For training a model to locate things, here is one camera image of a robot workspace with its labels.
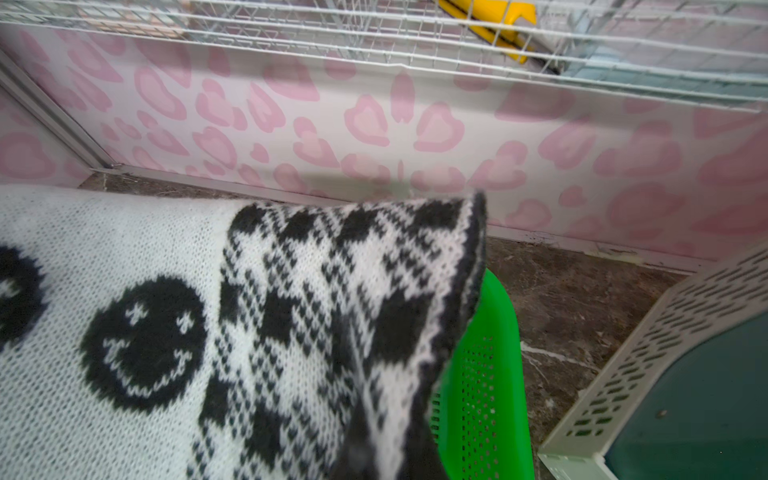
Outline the white smiley knit scarf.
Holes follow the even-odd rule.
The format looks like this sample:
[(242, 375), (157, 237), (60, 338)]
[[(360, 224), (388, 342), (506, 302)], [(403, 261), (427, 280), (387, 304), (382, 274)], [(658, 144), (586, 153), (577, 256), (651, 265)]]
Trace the white smiley knit scarf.
[(443, 479), (486, 197), (1, 189), (5, 479)]

